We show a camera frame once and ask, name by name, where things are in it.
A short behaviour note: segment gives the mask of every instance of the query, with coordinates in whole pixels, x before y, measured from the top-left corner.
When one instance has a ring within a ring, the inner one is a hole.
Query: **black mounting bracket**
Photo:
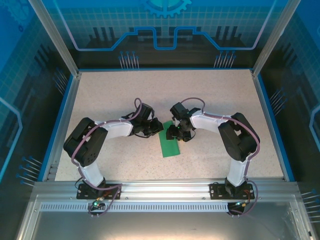
[[[255,193],[252,184],[245,182],[245,184],[241,185],[241,191],[238,191],[234,197],[230,196],[230,194],[226,190],[226,185],[224,183],[214,182],[213,184],[209,184],[209,193],[211,200],[247,200],[248,195],[244,192],[244,190],[248,190],[250,192],[250,199],[255,199]]]
[[[104,188],[110,188],[117,184],[105,184]],[[108,195],[104,197],[105,200],[112,200],[117,192],[118,188],[111,189],[109,191],[103,191],[103,193],[110,192]],[[117,196],[115,197],[116,200],[119,200],[121,196],[121,192],[118,192]],[[81,183],[79,184],[76,199],[86,199],[86,200],[95,200],[101,197],[101,193],[98,194],[98,191],[93,191],[92,187],[87,184]]]

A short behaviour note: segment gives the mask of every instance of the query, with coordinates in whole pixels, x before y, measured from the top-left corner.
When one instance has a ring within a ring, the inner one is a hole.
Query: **speckled white tabletop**
[[[249,167],[249,177],[282,177],[283,173],[249,70],[159,70],[86,72],[82,74],[67,136],[84,117],[95,121],[118,119],[135,110],[134,99],[155,109],[164,123],[170,108],[188,97],[206,102],[205,111],[221,115],[243,113],[261,140],[260,153]],[[192,109],[201,103],[184,103]],[[107,180],[165,180],[225,178],[230,157],[219,134],[196,130],[190,142],[179,142],[180,155],[163,158],[158,135],[106,141],[97,162]],[[65,151],[56,181],[80,177]]]

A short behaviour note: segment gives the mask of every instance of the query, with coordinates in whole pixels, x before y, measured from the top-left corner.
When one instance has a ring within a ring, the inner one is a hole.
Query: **blue trim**
[[[127,71],[165,71],[165,70],[244,70],[249,69],[251,67],[244,68],[214,68],[214,67],[181,67],[181,68],[129,68],[129,69],[121,69],[121,68],[80,68],[80,72],[127,72]]]
[[[275,137],[276,137],[276,139],[278,141],[278,144],[279,144],[280,152],[281,152],[281,155],[282,155],[282,158],[283,158],[283,162],[284,162],[284,167],[285,167],[284,170],[286,171],[286,173],[288,175],[289,181],[290,182],[294,182],[295,181],[295,177],[294,177],[294,174],[293,174],[292,169],[290,167],[290,163],[289,163],[289,159],[288,159],[288,156],[287,156],[287,153],[286,153],[286,150],[285,150],[285,146],[284,146],[284,143],[283,143],[283,141],[281,139],[281,135],[280,135],[279,128],[278,128],[278,125],[277,125],[277,122],[276,122],[276,118],[275,118],[274,113],[272,112],[271,104],[270,104],[270,101],[269,101],[269,98],[268,98],[268,95],[267,95],[267,91],[266,91],[266,88],[265,88],[265,85],[264,85],[264,82],[262,80],[262,77],[261,77],[260,73],[258,74],[258,80],[259,80],[259,84],[261,86],[263,97],[265,99],[265,103],[266,103],[266,107],[268,109],[269,116],[270,116],[270,119],[271,119],[272,127],[273,127],[274,132],[275,132]]]
[[[45,155],[44,155],[42,167],[40,169],[40,173],[39,173],[39,176],[38,176],[38,182],[41,182],[42,178],[45,175],[45,171],[46,171],[47,164],[48,164],[48,161],[49,161],[50,153],[51,153],[52,147],[54,145],[54,141],[55,141],[55,138],[56,138],[56,135],[57,135],[58,126],[60,124],[62,113],[64,112],[65,107],[66,107],[66,102],[67,102],[68,94],[69,94],[70,87],[71,87],[71,84],[73,82],[73,79],[74,79],[74,76],[71,74],[70,78],[69,78],[69,81],[68,81],[68,84],[66,86],[65,92],[64,92],[64,96],[63,96],[63,99],[62,99],[62,102],[61,102],[61,106],[60,106],[60,109],[59,109],[59,112],[58,112],[58,116],[56,117],[56,120],[55,120],[55,124],[54,124],[54,127],[53,127],[51,138],[50,138],[48,147],[47,147]]]
[[[165,51],[168,51],[168,50],[174,50],[176,49],[177,47],[177,43],[178,43],[178,31],[179,30],[192,30],[192,34],[193,35],[203,35],[204,37],[207,38],[207,40],[218,50],[244,50],[244,51],[250,51],[250,50],[253,50],[256,48],[256,46],[258,45],[258,42],[260,40],[260,37],[262,35],[262,33],[264,32],[265,30],[265,27],[269,21],[269,18],[276,6],[276,3],[277,3],[278,0],[274,0],[269,12],[268,12],[268,15],[266,16],[264,22],[263,22],[263,25],[261,26],[261,29],[254,41],[254,44],[252,47],[221,47],[219,46],[211,37],[210,35],[205,32],[205,31],[198,31],[197,30],[197,27],[196,26],[178,26],[174,29],[174,32],[173,32],[173,46],[172,47],[159,47],[158,46],[158,43],[157,43],[157,31],[156,29],[153,27],[153,26],[136,26],[133,28],[133,32],[126,32],[124,33],[114,44],[112,47],[110,48],[79,48],[77,43],[76,43],[76,40],[75,38],[73,37],[72,33],[71,33],[71,30],[70,28],[68,27],[68,24],[61,12],[61,9],[59,8],[58,6],[58,3],[56,0],[54,0],[54,5],[58,11],[58,14],[60,15],[61,17],[61,20],[63,22],[63,25],[72,41],[72,44],[74,46],[74,48],[80,52],[109,52],[109,51],[113,51],[115,50],[115,48],[127,37],[127,36],[137,36],[138,35],[138,31],[140,30],[151,30],[152,31],[152,34],[153,34],[153,46],[156,50],[165,50]]]
[[[22,132],[23,124],[22,124],[22,119],[21,119],[20,112],[13,105],[9,104],[2,97],[0,97],[0,103],[4,104],[8,109],[10,109],[11,112],[13,112],[16,115],[16,118],[17,118],[17,121],[18,121],[18,124],[19,124],[19,129],[15,134],[15,137],[13,139],[13,142],[11,144],[9,152],[8,152],[8,154],[7,154],[7,156],[6,156],[5,160],[4,160],[3,166],[2,166],[1,171],[0,171],[0,183],[1,183],[2,178],[4,177],[4,174],[5,174],[6,170],[7,170],[7,166],[9,164],[10,160],[11,160],[12,154],[14,153],[14,150],[15,150],[15,147],[16,147],[17,142],[19,140],[20,134]]]

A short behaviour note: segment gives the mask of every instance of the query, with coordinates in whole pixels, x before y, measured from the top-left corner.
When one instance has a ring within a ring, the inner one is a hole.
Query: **wire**
[[[199,100],[199,101],[201,101],[201,102],[203,103],[202,108],[201,108],[201,111],[204,112],[204,109],[205,109],[205,106],[206,106],[205,101],[203,101],[203,100],[202,100],[201,98],[199,98],[199,97],[188,97],[188,98],[182,100],[180,103],[183,103],[183,102],[188,101],[188,100]]]
[[[86,179],[84,173],[82,172],[82,170],[81,170],[81,168],[80,168],[80,164],[79,164],[77,161],[75,161],[75,157],[76,157],[78,151],[80,150],[80,148],[82,147],[82,145],[85,143],[85,141],[91,136],[91,134],[92,134],[97,128],[100,128],[100,127],[102,127],[102,126],[104,126],[104,125],[106,125],[106,124],[110,124],[110,123],[129,122],[129,121],[135,119],[135,118],[140,114],[141,109],[142,109],[142,101],[141,101],[141,99],[138,98],[138,97],[134,100],[134,106],[136,106],[136,109],[137,109],[137,103],[136,103],[137,100],[139,101],[139,109],[138,109],[138,111],[136,112],[135,115],[133,115],[132,117],[130,117],[130,118],[128,118],[128,119],[123,119],[123,120],[121,120],[121,119],[109,120],[109,121],[105,121],[105,122],[101,122],[101,123],[97,124],[96,126],[94,126],[93,128],[90,129],[90,131],[84,136],[84,138],[83,138],[82,141],[79,143],[79,145],[75,148],[75,150],[74,150],[74,152],[73,152],[73,154],[72,154],[72,156],[71,156],[71,162],[72,162],[74,165],[77,166],[78,171],[79,171],[79,174],[80,174],[80,176],[83,178],[83,181],[84,181],[86,184],[88,184],[91,188],[96,189],[96,190],[100,190],[100,191],[108,191],[108,190],[112,190],[112,189],[118,188],[117,193],[115,194],[115,196],[117,196],[117,194],[119,193],[119,191],[120,191],[120,189],[121,189],[121,187],[122,187],[123,184],[120,183],[120,184],[117,184],[117,185],[114,185],[114,186],[111,186],[111,187],[97,187],[97,186],[93,185],[91,182],[89,182],[89,181]],[[109,208],[110,208],[111,204],[113,203],[114,199],[111,201],[109,207],[106,208],[106,210],[103,212],[103,214],[105,214],[105,213],[109,210]]]
[[[77,187],[77,183],[82,179],[82,176],[74,183],[74,187],[79,190],[79,186]]]
[[[142,138],[142,139],[148,139],[151,135],[149,136],[141,136],[141,135],[138,135],[138,134],[134,134],[135,136],[139,137],[139,138]]]
[[[238,213],[240,216],[248,215],[248,213],[250,213],[254,209],[254,207],[256,206],[257,201],[258,201],[258,197],[259,197],[259,190],[258,190],[257,184],[254,181],[249,180],[249,179],[247,179],[246,181],[248,183],[252,183],[254,185],[254,187],[255,187],[255,199],[254,199],[254,202],[253,202],[252,206],[246,212],[240,212],[240,211],[237,211],[237,210],[230,210],[232,212]]]

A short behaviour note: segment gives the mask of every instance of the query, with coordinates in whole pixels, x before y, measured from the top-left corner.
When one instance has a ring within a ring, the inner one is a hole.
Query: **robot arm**
[[[75,154],[74,161],[78,163],[78,168],[80,168],[85,180],[94,187],[103,188],[105,184],[105,179],[96,162],[105,140],[137,135],[138,133],[143,133],[143,136],[139,135],[139,137],[148,138],[164,129],[162,123],[154,118],[155,112],[152,107],[145,103],[142,103],[141,110],[134,119],[126,120],[129,119],[129,116],[136,115],[137,112],[138,109],[136,112],[123,116],[120,120],[109,121],[98,127]],[[88,117],[80,121],[63,145],[63,149],[70,157],[90,129],[100,123],[102,122],[95,122]]]
[[[192,139],[191,130],[194,131],[195,129],[205,129],[221,135],[225,149],[232,158],[229,173],[225,180],[225,189],[233,196],[237,192],[237,188],[245,182],[248,158],[257,148],[255,139],[246,129],[239,124],[235,124],[232,120],[228,120],[239,121],[257,136],[245,116],[236,113],[232,116],[215,114],[212,117],[210,113],[205,113],[199,108],[188,110],[180,102],[175,104],[170,111],[173,114],[175,125],[171,125],[166,132],[168,140],[177,138],[188,142]]]

